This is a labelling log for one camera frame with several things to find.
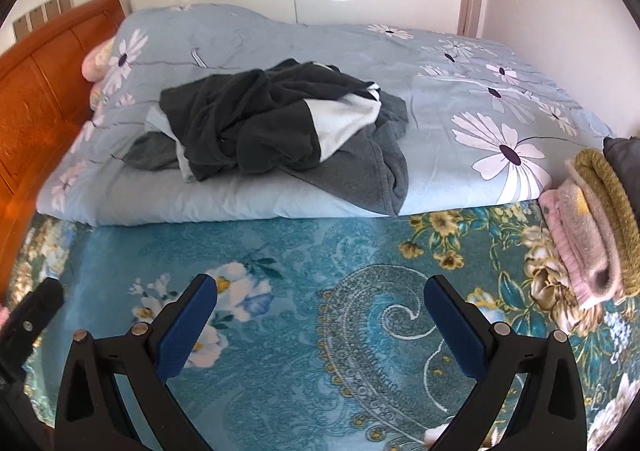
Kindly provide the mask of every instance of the paisley pattern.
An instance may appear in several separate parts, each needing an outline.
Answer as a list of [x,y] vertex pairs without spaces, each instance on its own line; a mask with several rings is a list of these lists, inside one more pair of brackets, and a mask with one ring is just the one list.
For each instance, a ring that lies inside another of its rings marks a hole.
[[[34,218],[10,305],[45,275],[66,304],[31,358],[38,415],[54,405],[72,332],[95,337],[152,319],[198,272],[219,303],[174,396],[216,451],[419,451],[471,391],[422,305],[445,274],[490,320],[521,334],[570,335],[588,417],[602,444],[640,388],[636,299],[582,311],[536,202],[404,218],[260,220],[99,227]],[[522,389],[514,380],[484,446],[497,442]],[[123,397],[157,449],[132,392]]]

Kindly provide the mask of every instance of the headboard panel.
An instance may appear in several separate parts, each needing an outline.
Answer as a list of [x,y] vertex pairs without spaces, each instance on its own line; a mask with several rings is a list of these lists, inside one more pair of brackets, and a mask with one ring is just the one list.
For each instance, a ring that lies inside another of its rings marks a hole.
[[0,56],[0,298],[38,190],[90,116],[82,59],[123,19],[118,0],[94,0]]

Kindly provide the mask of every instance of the purple flower center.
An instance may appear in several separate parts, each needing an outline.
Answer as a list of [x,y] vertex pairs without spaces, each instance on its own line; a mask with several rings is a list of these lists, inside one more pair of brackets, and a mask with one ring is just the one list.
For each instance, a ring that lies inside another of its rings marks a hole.
[[519,166],[522,165],[522,160],[518,156],[518,154],[511,149],[509,146],[505,146],[504,144],[500,144],[500,151],[504,155],[504,157],[511,162],[512,164]]

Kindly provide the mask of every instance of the stack of folded towels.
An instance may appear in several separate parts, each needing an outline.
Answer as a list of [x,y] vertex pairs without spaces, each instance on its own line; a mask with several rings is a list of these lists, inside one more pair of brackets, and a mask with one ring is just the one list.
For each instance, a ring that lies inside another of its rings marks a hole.
[[640,138],[606,138],[567,161],[540,207],[583,309],[640,292]]

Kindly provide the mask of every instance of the pile of clothes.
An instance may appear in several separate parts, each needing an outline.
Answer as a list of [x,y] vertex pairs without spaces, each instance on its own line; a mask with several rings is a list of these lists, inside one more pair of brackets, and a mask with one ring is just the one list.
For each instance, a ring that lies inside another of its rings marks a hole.
[[407,123],[404,100],[375,82],[287,59],[165,89],[123,160],[148,171],[179,168],[185,182],[284,171],[397,216],[408,190],[398,144]]
[[578,305],[640,292],[640,138],[606,138],[567,161],[569,178],[540,207]]

